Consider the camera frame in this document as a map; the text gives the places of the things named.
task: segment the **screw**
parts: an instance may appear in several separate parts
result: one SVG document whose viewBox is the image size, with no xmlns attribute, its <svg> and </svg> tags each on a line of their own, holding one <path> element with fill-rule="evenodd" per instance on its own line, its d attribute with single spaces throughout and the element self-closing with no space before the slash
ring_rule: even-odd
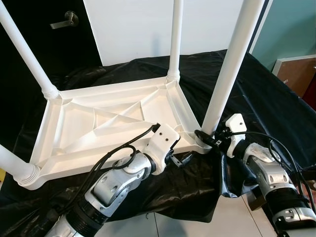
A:
<svg viewBox="0 0 316 237">
<path fill-rule="evenodd" d="M 107 180 L 107 176 L 105 176 L 102 180 L 101 180 L 101 183 L 104 183 L 106 180 Z"/>
<path fill-rule="evenodd" d="M 114 193 L 117 188 L 118 188 L 118 186 L 115 185 L 115 186 L 111 189 L 111 192 Z"/>
</svg>

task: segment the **door handle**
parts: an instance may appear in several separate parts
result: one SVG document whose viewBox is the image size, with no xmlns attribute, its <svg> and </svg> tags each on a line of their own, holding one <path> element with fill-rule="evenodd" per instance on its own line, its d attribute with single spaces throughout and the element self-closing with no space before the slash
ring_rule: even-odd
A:
<svg viewBox="0 0 316 237">
<path fill-rule="evenodd" d="M 53 30 L 63 28 L 67 26 L 77 26 L 79 19 L 73 11 L 67 11 L 65 13 L 65 21 L 49 24 Z"/>
</svg>

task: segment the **white panel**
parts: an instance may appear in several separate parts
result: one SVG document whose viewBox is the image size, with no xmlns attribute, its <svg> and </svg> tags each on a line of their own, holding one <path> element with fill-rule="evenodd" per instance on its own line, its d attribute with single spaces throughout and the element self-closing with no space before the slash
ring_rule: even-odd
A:
<svg viewBox="0 0 316 237">
<path fill-rule="evenodd" d="M 241 197 L 220 197 L 210 223 L 155 215 L 160 237 L 261 237 Z"/>
<path fill-rule="evenodd" d="M 163 77 L 61 91 L 59 99 L 49 99 L 30 160 L 41 168 L 40 174 L 23 187 L 33 190 L 47 180 L 88 172 L 104 154 L 156 122 L 179 131 L 175 154 L 209 152 L 209 146 L 195 143 L 193 131 L 200 126 L 178 82 L 165 81 Z M 133 145 L 143 151 L 151 136 Z M 127 149 L 116 152 L 103 167 L 129 155 Z"/>
<path fill-rule="evenodd" d="M 102 64 L 170 55 L 173 0 L 84 0 Z M 226 49 L 242 0 L 185 0 L 181 54 Z"/>
</svg>

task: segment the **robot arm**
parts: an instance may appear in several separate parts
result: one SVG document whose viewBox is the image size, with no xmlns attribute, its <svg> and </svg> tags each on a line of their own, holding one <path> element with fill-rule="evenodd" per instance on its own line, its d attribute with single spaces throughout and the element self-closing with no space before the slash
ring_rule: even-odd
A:
<svg viewBox="0 0 316 237">
<path fill-rule="evenodd" d="M 315 236 L 316 215 L 308 202 L 298 194 L 288 174 L 280 165 L 279 155 L 257 143 L 249 143 L 241 114 L 225 122 L 225 129 L 213 139 L 202 131 L 195 131 L 199 139 L 213 148 L 225 151 L 230 158 L 240 158 L 256 175 L 259 188 L 273 214 L 272 221 L 279 236 Z"/>
<path fill-rule="evenodd" d="M 73 209 L 63 215 L 47 233 L 47 237 L 93 237 L 113 215 L 127 194 L 136 189 L 150 174 L 158 175 L 180 136 L 167 124 L 161 125 L 146 148 L 131 157 L 119 160 L 79 199 Z"/>
</svg>

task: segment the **teal wall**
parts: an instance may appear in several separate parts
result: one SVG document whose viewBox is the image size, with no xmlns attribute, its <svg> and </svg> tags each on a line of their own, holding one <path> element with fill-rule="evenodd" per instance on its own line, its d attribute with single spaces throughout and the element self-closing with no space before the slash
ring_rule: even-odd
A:
<svg viewBox="0 0 316 237">
<path fill-rule="evenodd" d="M 274 0 L 252 51 L 266 68 L 278 58 L 315 54 L 316 0 Z"/>
</svg>

